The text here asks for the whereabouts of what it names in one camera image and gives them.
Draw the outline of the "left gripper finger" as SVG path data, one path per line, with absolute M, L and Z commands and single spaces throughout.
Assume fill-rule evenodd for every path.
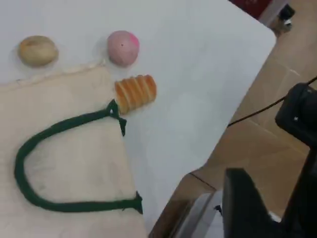
M 268 238 L 272 235 L 272 219 L 244 169 L 225 171 L 222 218 L 225 238 Z
M 289 237 L 317 236 L 317 160 L 307 159 L 282 218 Z

